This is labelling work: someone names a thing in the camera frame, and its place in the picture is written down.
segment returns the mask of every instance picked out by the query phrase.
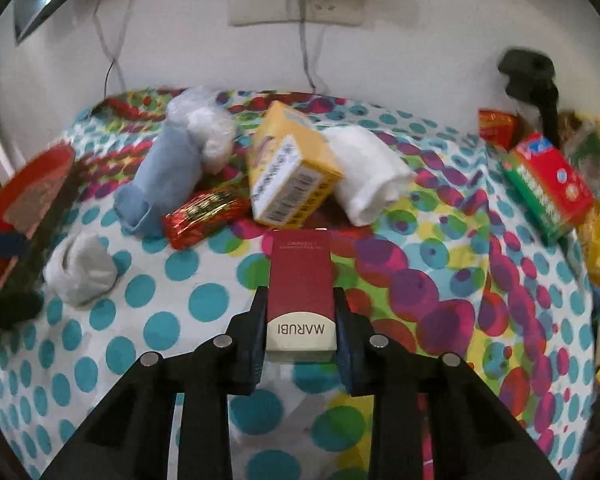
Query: electrical outlet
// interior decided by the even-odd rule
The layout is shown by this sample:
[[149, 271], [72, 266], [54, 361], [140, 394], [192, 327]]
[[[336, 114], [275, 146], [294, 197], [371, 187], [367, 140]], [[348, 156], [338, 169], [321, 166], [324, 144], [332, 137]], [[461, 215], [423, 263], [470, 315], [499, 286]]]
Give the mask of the electrical outlet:
[[[365, 21], [366, 0], [306, 0], [306, 20], [360, 26]], [[229, 0], [229, 25], [297, 22], [299, 0]]]

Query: white towel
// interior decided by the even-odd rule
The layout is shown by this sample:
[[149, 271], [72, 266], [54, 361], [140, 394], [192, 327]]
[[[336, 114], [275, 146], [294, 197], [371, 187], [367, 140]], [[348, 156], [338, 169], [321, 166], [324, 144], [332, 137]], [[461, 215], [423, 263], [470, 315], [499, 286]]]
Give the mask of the white towel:
[[355, 226], [375, 222], [407, 192], [415, 173], [382, 140], [362, 126], [322, 131], [345, 176], [334, 194]]
[[43, 275], [62, 301], [79, 305], [107, 292], [118, 270], [97, 235], [81, 232], [58, 244]]

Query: white wall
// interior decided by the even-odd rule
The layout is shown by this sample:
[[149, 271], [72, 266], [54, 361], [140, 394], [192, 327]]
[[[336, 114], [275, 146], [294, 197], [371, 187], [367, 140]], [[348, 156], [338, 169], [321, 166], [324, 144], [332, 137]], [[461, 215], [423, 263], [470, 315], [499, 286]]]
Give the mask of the white wall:
[[[0, 19], [0, 130], [27, 158], [102, 98], [95, 1], [68, 1], [17, 48], [12, 9]], [[104, 0], [109, 43], [126, 1]], [[226, 24], [227, 0], [135, 0], [127, 84], [308, 89], [297, 25]], [[511, 45], [550, 55], [562, 106], [600, 114], [600, 18], [587, 0], [378, 0], [366, 27], [309, 25], [308, 41], [321, 90], [456, 128], [475, 129], [479, 107], [516, 109], [496, 70]], [[109, 89], [120, 90], [115, 76]]]

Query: bedsheet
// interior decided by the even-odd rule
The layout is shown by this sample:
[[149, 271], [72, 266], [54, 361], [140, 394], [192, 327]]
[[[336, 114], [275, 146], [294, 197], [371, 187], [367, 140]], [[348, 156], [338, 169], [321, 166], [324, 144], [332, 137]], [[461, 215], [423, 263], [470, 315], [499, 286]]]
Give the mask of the bedsheet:
[[[33, 478], [140, 354], [193, 350], [223, 332], [267, 283], [270, 231], [253, 221], [185, 251], [164, 238], [136, 239], [117, 221], [112, 192], [133, 177], [179, 92], [109, 98], [62, 133], [89, 171], [59, 239], [97, 232], [120, 276], [109, 294], [78, 308], [42, 283], [43, 314], [0, 342], [0, 427]], [[332, 226], [335, 285], [377, 332], [409, 350], [465, 356], [568, 478], [594, 375], [590, 286], [573, 234], [542, 245], [521, 197], [475, 134], [343, 98], [219, 92], [218, 105], [240, 125], [221, 180], [244, 174], [250, 133], [275, 99], [307, 113], [318, 129], [371, 129], [416, 170], [409, 195], [373, 225]], [[182, 395], [170, 478], [181, 405]], [[347, 396], [333, 364], [266, 364], [257, 391], [230, 399], [229, 414], [237, 479], [365, 478], [372, 401]], [[429, 447], [425, 478], [433, 466]]]

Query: blue cloth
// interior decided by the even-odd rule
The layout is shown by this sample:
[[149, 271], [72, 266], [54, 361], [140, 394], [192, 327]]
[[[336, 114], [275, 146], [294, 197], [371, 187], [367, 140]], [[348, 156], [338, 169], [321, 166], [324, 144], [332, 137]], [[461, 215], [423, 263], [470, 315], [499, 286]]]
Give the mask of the blue cloth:
[[161, 218], [183, 205], [202, 176], [200, 150], [183, 128], [167, 124], [132, 182], [116, 191], [113, 209], [133, 234], [163, 236]]

